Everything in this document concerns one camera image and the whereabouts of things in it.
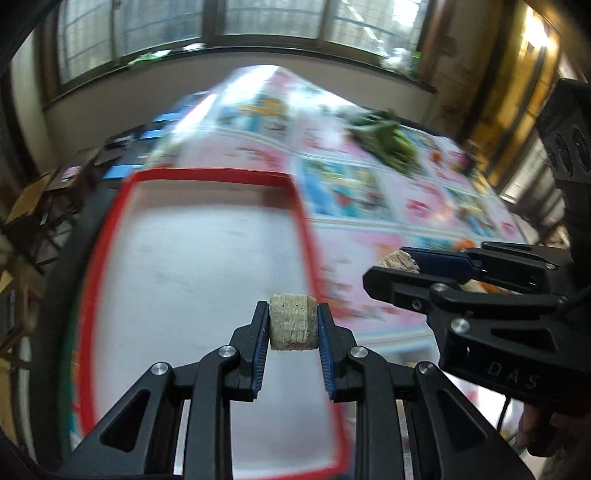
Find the right hand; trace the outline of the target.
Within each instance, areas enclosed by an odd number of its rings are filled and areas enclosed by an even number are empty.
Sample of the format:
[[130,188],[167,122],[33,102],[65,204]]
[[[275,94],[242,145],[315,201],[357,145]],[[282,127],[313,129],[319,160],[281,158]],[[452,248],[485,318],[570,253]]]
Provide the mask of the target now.
[[525,405],[516,445],[546,458],[540,479],[590,478],[590,414],[576,418]]

